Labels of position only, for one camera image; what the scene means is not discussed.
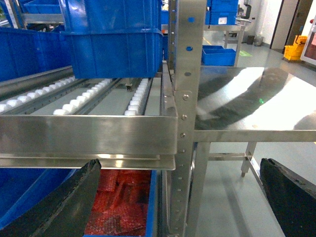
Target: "red bubble wrap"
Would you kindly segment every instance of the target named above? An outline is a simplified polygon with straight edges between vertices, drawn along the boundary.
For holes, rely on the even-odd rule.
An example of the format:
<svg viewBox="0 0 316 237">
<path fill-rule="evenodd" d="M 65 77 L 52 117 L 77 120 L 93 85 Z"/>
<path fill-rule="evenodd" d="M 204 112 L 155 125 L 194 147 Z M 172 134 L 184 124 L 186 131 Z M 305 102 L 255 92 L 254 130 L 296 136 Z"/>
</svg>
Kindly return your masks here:
<svg viewBox="0 0 316 237">
<path fill-rule="evenodd" d="M 149 184 L 151 172 L 147 170 L 123 170 L 118 176 L 118 182 L 126 185 Z"/>
<path fill-rule="evenodd" d="M 99 180 L 99 191 L 114 192 L 119 171 L 115 169 L 101 169 Z"/>
<path fill-rule="evenodd" d="M 109 178 L 109 173 L 116 180 L 114 189 L 114 182 Z M 102 188 L 97 191 L 85 234 L 144 236 L 150 191 L 150 171 L 122 170 L 117 172 L 118 176 L 115 172 L 109 173 L 106 172 L 103 179 L 100 179 L 99 185 Z M 110 182 L 102 183 L 104 179 L 110 180 Z"/>
</svg>

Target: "mounting hole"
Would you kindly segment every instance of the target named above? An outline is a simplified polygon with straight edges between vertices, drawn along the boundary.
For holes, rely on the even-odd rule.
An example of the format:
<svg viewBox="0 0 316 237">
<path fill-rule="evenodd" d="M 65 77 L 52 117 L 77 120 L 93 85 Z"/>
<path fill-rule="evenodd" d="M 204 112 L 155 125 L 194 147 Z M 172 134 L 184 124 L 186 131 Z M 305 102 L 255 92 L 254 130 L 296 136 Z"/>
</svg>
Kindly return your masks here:
<svg viewBox="0 0 316 237">
<path fill-rule="evenodd" d="M 195 18 L 194 18 L 194 17 L 189 17 L 189 18 L 188 18 L 188 22 L 193 23 L 194 21 L 195 21 Z"/>
</svg>

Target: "blue plastic crate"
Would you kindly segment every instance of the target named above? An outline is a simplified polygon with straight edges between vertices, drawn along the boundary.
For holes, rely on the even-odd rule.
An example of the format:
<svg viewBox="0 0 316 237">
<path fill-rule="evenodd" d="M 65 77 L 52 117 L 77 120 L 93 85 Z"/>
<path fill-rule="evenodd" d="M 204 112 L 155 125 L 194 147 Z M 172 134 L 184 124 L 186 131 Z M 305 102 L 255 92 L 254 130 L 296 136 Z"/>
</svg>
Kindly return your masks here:
<svg viewBox="0 0 316 237">
<path fill-rule="evenodd" d="M 38 32 L 35 39 L 40 72 L 71 65 L 70 49 L 64 35 Z"/>
<path fill-rule="evenodd" d="M 160 29 L 161 0 L 60 0 L 67 32 Z"/>
<path fill-rule="evenodd" d="M 210 22 L 210 11 L 206 11 L 205 14 L 205 24 L 209 25 Z M 161 24 L 162 25 L 168 25 L 169 24 L 169 12 L 166 10 L 161 11 Z"/>
<path fill-rule="evenodd" d="M 220 46 L 220 45 L 203 45 L 202 46 L 202 51 L 203 49 L 223 49 L 224 47 L 223 46 Z"/>
<path fill-rule="evenodd" d="M 211 12 L 210 25 L 234 25 L 237 12 Z"/>
<path fill-rule="evenodd" d="M 208 0 L 209 2 L 211 2 L 211 11 L 234 13 L 238 11 L 238 0 Z"/>
<path fill-rule="evenodd" d="M 163 59 L 168 59 L 168 36 L 162 38 Z"/>
<path fill-rule="evenodd" d="M 58 0 L 33 0 L 24 4 L 29 13 L 60 14 Z"/>
<path fill-rule="evenodd" d="M 203 49 L 202 63 L 207 66 L 233 66 L 236 51 L 233 49 Z"/>
<path fill-rule="evenodd" d="M 36 31 L 0 28 L 0 81 L 39 72 Z"/>
<path fill-rule="evenodd" d="M 40 202 L 74 171 L 0 169 L 0 230 Z"/>
<path fill-rule="evenodd" d="M 66 34 L 76 78 L 150 78 L 162 63 L 162 34 Z"/>
<path fill-rule="evenodd" d="M 169 24 L 169 11 L 161 10 L 161 24 L 168 25 Z"/>
<path fill-rule="evenodd" d="M 155 208 L 156 196 L 157 196 L 157 172 L 153 170 L 152 175 L 151 175 L 150 191 L 149 191 L 146 234 L 144 237 L 153 236 L 155 214 L 157 213 L 156 208 Z M 83 237 L 114 237 L 114 236 L 84 235 Z"/>
</svg>

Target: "bolt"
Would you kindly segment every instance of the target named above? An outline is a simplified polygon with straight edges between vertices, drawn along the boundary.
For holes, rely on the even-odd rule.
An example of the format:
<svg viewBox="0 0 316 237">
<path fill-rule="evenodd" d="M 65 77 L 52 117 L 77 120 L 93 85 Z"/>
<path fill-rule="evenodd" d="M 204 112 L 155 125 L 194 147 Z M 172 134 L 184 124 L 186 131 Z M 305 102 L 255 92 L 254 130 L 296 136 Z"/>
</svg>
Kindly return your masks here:
<svg viewBox="0 0 316 237">
<path fill-rule="evenodd" d="M 188 100 L 189 96 L 188 95 L 184 95 L 183 96 L 183 100 Z"/>
<path fill-rule="evenodd" d="M 182 120 L 187 120 L 187 118 L 188 118 L 187 115 L 182 115 L 182 116 L 181 116 L 181 119 L 182 119 Z"/>
</svg>

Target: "slotted metal post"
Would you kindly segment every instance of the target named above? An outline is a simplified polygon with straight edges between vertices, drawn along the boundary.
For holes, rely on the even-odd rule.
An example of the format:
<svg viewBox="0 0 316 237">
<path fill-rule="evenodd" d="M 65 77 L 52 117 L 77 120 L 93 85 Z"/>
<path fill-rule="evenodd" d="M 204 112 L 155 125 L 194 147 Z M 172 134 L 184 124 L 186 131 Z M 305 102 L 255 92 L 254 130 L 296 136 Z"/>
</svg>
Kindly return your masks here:
<svg viewBox="0 0 316 237">
<path fill-rule="evenodd" d="M 177 1 L 174 95 L 179 115 L 178 154 L 176 170 L 171 173 L 169 232 L 180 237 L 185 236 L 187 226 L 205 9 L 206 0 Z"/>
<path fill-rule="evenodd" d="M 21 25 L 20 21 L 23 21 L 20 3 L 18 0 L 4 0 L 5 6 L 8 10 L 12 25 L 16 29 L 25 28 L 24 24 Z"/>
</svg>

